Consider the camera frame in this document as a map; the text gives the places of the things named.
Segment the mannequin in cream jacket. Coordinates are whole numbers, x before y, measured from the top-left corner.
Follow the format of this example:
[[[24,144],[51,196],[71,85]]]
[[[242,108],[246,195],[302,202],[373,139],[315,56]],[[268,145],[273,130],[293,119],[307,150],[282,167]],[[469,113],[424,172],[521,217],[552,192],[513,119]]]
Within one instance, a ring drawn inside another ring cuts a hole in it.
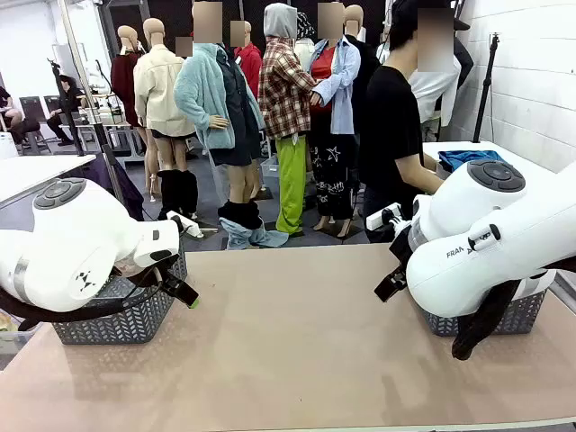
[[[161,179],[162,209],[158,217],[176,212],[190,220],[196,218],[197,179],[188,169],[186,141],[194,133],[193,122],[176,106],[174,87],[184,60],[164,44],[165,27],[157,18],[143,23],[150,44],[134,68],[135,112],[150,130],[157,147]]]

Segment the clear storage box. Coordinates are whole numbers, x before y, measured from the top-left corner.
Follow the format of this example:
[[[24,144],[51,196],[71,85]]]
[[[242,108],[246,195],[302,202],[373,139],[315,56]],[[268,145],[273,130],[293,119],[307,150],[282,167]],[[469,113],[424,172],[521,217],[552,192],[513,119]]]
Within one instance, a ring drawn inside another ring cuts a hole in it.
[[[262,161],[260,164],[260,171],[263,183],[272,181],[279,177],[279,162],[276,154],[268,157],[266,160]]]

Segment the white table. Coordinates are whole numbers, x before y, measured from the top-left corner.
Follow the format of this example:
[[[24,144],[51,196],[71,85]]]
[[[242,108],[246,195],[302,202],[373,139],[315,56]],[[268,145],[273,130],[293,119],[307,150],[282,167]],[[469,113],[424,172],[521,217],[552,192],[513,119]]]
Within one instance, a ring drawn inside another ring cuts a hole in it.
[[[0,160],[0,205],[96,159],[95,155],[26,156]]]
[[[505,161],[516,167],[526,178],[544,178],[559,173],[568,165],[576,162],[576,148],[549,144],[502,147],[490,141],[474,143],[471,141],[425,142],[424,151],[439,160],[440,151],[490,150],[498,153]]]

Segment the mannequin in pale blue shirt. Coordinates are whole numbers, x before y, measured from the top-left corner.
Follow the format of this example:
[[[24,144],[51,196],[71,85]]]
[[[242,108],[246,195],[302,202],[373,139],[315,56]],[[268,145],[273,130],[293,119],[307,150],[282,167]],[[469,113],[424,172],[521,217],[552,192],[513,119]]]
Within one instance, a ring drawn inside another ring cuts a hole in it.
[[[345,35],[345,7],[340,2],[319,5],[319,37],[308,70],[317,84],[311,90],[310,161],[316,181],[319,222],[342,223],[337,234],[347,236],[353,219],[349,171],[356,144],[352,97],[361,65],[359,50]]]

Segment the mannequin in maroon dress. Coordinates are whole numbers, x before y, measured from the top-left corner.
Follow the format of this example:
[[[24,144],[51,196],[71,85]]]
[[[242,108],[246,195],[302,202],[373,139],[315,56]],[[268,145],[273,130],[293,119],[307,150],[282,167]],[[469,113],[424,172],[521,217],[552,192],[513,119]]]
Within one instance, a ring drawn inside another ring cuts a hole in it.
[[[137,131],[142,131],[143,127],[134,107],[133,71],[142,55],[138,34],[130,26],[122,25],[118,28],[117,35],[121,40],[121,52],[112,61],[111,89],[122,102],[127,123]]]

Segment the mannequin with houndstooth hat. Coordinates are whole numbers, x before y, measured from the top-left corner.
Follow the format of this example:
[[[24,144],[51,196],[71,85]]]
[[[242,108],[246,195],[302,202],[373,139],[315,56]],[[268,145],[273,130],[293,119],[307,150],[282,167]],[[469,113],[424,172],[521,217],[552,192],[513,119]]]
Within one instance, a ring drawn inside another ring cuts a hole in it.
[[[308,16],[303,11],[297,13],[297,38],[294,43],[294,53],[304,70],[310,65],[311,56],[314,52],[315,29],[311,25]]]

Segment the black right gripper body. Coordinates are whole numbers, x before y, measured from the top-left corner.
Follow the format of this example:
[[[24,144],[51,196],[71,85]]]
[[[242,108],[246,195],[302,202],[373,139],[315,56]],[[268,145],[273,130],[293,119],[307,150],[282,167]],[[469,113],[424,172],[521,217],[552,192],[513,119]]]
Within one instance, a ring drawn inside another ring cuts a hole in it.
[[[390,251],[396,256],[400,262],[400,267],[405,270],[406,266],[412,256],[412,249],[410,246],[410,230],[411,226],[408,225],[395,234],[394,241],[390,245]]]

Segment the clear plastic bin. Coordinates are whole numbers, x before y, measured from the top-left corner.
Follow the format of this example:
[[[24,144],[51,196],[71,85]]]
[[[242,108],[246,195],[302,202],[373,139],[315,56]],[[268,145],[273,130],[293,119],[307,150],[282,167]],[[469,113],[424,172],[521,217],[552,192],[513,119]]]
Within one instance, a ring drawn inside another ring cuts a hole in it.
[[[19,330],[24,319],[0,310],[0,359],[15,356],[41,327],[37,324],[27,330]]]

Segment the silver frame pole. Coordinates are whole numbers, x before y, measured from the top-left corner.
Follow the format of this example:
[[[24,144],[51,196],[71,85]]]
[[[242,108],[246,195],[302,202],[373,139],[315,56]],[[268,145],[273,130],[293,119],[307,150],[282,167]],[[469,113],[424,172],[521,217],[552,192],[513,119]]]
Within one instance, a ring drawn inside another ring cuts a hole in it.
[[[112,148],[109,145],[108,135],[104,128],[104,125],[100,118],[100,113],[95,107],[94,98],[92,92],[89,88],[88,79],[86,77],[86,71],[80,58],[80,52],[77,47],[76,37],[69,19],[68,8],[65,0],[57,0],[58,7],[61,12],[62,23],[67,35],[67,44],[69,46],[74,66],[76,67],[76,72],[79,75],[80,82],[84,89],[84,96],[87,101],[87,119],[90,126],[94,129],[95,140],[97,141],[100,150],[103,154],[103,160],[105,162],[108,175],[112,184],[113,194],[116,199],[122,204],[125,204],[124,197],[122,194],[122,189],[116,175],[115,167],[117,166],[117,160],[113,154]]]

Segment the mannequin in black coat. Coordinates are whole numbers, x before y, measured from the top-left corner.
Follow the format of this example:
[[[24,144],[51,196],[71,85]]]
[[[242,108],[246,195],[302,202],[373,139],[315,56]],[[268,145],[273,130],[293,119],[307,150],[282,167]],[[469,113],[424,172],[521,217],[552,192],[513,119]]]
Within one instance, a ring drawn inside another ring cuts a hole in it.
[[[380,62],[375,55],[375,50],[364,41],[358,38],[358,34],[363,27],[364,10],[358,4],[351,4],[345,8],[344,24],[347,39],[359,51],[360,62],[358,75],[353,84],[352,108],[354,117],[355,134],[359,135],[362,129],[364,118],[365,93],[374,71],[380,66]]]

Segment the person in black t-shirt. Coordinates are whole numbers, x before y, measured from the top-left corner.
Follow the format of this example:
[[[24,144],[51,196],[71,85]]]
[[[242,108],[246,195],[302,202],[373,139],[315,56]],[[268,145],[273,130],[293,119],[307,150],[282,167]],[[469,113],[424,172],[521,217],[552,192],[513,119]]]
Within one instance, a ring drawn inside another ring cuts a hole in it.
[[[395,160],[419,155],[422,165],[436,173],[436,161],[423,152],[419,108],[409,80],[419,51],[431,48],[436,55],[443,31],[453,28],[447,0],[397,0],[392,6],[390,53],[373,73],[364,102],[359,177],[365,185],[365,217],[398,203],[409,220],[416,195],[427,194],[402,181]]]

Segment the grey woven plastic basket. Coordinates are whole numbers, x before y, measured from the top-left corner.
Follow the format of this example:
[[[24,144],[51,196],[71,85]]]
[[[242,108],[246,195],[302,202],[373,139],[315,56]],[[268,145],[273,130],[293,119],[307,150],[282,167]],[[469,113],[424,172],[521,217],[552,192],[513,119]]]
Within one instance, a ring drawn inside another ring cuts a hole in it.
[[[122,300],[127,310],[84,321],[55,323],[65,345],[129,345],[149,342],[157,333],[175,298],[158,288],[137,287],[126,278],[112,275],[88,303],[102,306]]]
[[[522,299],[512,301],[507,307],[498,326],[492,335],[508,336],[522,335],[531,332],[536,317],[543,304],[547,289]],[[458,334],[458,319],[443,318],[419,309],[430,331],[439,337],[456,337]]]

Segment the mannequin in light-blue fleece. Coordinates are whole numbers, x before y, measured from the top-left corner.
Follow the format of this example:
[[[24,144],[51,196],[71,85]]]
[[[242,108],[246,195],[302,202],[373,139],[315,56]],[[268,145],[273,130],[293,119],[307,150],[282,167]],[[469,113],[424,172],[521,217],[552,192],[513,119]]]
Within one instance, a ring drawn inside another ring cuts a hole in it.
[[[177,108],[193,123],[199,141],[208,150],[235,147],[233,127],[229,120],[227,92],[222,65],[227,52],[213,31],[220,25],[221,8],[212,11],[211,2],[194,2],[193,48],[177,75],[174,98]]]

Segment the mannequin in plaid hoodie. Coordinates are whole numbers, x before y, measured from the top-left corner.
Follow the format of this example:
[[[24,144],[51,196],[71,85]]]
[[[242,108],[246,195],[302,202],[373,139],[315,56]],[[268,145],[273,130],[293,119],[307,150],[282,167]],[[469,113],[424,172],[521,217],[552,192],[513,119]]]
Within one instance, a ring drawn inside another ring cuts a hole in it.
[[[294,52],[297,17],[297,9],[288,4],[265,7],[266,47],[257,97],[265,133],[274,141],[279,164],[280,211],[275,226],[291,237],[302,233],[305,134],[311,129],[310,97],[316,85]]]

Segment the mannequin in red jacket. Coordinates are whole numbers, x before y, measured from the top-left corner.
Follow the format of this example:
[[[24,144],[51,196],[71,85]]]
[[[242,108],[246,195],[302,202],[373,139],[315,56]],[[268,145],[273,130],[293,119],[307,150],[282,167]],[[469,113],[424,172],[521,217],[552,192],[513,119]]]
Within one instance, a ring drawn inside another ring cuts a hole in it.
[[[244,40],[234,49],[234,59],[242,69],[255,98],[258,97],[262,53],[251,40],[251,24],[244,21]]]

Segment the black office chair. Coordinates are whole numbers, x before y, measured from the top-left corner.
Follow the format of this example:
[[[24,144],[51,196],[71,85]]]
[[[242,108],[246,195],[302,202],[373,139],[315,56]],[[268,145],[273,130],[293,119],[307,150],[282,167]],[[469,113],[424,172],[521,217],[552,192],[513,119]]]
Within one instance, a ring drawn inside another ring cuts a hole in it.
[[[40,98],[38,96],[25,96],[20,97],[19,100],[27,129],[24,141],[29,153],[34,156],[40,156],[45,151],[51,152],[41,133],[40,126],[46,119]]]

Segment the background person in black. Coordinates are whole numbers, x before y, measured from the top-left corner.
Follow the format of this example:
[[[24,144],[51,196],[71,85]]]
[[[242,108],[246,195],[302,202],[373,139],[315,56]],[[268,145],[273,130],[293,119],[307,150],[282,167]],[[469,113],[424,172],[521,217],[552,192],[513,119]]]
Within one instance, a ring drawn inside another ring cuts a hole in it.
[[[59,140],[58,146],[64,147],[74,145],[73,132],[75,131],[74,114],[79,113],[79,108],[84,107],[86,102],[83,98],[84,93],[79,89],[76,80],[71,76],[60,75],[59,82],[63,94],[59,97],[58,108],[51,111],[47,119],[47,125]],[[71,136],[68,136],[62,130],[62,117],[67,120]]]

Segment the background person seated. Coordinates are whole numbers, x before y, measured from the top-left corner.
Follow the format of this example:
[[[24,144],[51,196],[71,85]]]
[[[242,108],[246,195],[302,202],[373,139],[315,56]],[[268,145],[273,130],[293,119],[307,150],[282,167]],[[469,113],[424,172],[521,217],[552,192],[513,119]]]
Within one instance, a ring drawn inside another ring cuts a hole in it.
[[[22,144],[25,135],[23,113],[14,107],[11,95],[0,85],[0,115],[4,126],[16,144]]]

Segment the mannequin in black top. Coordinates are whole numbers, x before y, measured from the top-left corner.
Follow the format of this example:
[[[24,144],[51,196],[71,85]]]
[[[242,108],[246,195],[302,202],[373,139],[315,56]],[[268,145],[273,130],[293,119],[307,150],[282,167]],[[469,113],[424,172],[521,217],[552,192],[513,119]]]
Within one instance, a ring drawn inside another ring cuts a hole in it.
[[[462,22],[457,18],[454,19],[454,30],[456,32],[465,32],[469,29],[469,24]],[[473,68],[473,59],[466,47],[457,38],[454,38],[454,55],[461,66],[457,84],[457,88],[460,88]]]

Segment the person's right forearm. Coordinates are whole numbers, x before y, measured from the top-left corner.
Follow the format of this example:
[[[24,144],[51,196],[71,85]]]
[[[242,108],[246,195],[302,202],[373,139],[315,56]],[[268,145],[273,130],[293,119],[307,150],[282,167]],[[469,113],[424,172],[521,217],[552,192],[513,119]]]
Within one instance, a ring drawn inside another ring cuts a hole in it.
[[[412,155],[395,160],[402,181],[426,194],[435,194],[444,180],[423,166],[419,155]]]

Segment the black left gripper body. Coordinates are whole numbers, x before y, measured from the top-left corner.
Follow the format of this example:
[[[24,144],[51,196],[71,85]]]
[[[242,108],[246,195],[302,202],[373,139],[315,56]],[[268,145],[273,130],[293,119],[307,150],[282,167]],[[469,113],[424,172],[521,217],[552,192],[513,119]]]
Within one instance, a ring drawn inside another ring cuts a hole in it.
[[[180,286],[180,279],[166,267],[154,265],[143,273],[143,286],[157,287],[165,293],[175,293]]]

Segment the purple cloth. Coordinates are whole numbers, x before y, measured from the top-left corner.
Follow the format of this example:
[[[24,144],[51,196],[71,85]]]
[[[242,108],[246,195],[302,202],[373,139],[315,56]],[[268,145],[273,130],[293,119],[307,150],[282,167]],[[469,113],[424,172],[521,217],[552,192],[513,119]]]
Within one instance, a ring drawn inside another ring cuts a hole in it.
[[[136,185],[130,180],[125,169],[119,163],[112,165],[112,168],[115,171],[124,206],[127,209],[129,215],[136,221],[144,221],[144,198],[142,194]],[[95,160],[92,160],[83,166],[80,171],[83,178],[94,181],[102,188],[106,189],[110,194],[114,194],[113,184],[109,177],[107,166],[102,154],[97,155]]]

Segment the black tripod stand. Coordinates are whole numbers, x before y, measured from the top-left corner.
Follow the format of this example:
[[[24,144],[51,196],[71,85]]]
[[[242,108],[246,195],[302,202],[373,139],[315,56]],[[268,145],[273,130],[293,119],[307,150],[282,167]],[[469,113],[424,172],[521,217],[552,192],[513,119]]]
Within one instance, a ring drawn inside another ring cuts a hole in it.
[[[473,143],[481,142],[481,132],[484,114],[486,112],[487,103],[490,103],[490,132],[491,137],[494,138],[494,123],[493,123],[493,92],[492,92],[492,71],[494,67],[494,61],[496,57],[496,52],[500,44],[500,34],[494,32],[490,35],[490,47],[489,47],[489,58],[486,67],[485,77],[482,81],[481,90],[481,100],[478,106],[478,112],[476,116],[476,122],[474,126],[474,131],[472,135]]]
[[[80,107],[84,106],[84,94],[72,76],[60,72],[59,64],[51,59],[49,63],[58,88],[58,107],[50,112],[47,125],[59,140],[59,147],[74,146],[77,154],[83,156],[85,151],[74,116],[79,115]]]

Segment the mannequin in white shirt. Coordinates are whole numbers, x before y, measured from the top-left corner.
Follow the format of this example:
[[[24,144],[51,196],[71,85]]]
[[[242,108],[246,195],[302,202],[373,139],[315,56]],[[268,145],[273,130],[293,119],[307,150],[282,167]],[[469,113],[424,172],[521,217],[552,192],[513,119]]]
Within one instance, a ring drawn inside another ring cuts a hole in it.
[[[453,55],[452,63],[445,71],[415,71],[409,78],[418,103],[422,139],[425,142],[437,141],[440,130],[451,121],[462,70],[456,55]]]

